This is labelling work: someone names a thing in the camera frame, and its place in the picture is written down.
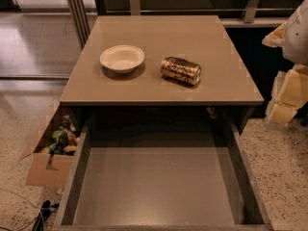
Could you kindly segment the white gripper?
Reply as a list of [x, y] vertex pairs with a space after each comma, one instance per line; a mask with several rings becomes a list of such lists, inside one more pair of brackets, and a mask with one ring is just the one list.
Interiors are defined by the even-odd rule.
[[[266, 35], [262, 44], [282, 47], [287, 23], [284, 22]], [[287, 126], [297, 110], [308, 102], [308, 65], [295, 64], [288, 72], [279, 71], [274, 79], [271, 100], [266, 108], [269, 123]]]

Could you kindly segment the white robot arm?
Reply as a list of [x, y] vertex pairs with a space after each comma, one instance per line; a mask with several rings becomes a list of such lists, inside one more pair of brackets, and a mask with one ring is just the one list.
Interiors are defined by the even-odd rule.
[[295, 64], [287, 72], [278, 72], [266, 109], [267, 124], [287, 126], [308, 102], [308, 0], [265, 36], [262, 43], [271, 48], [281, 47], [283, 57]]

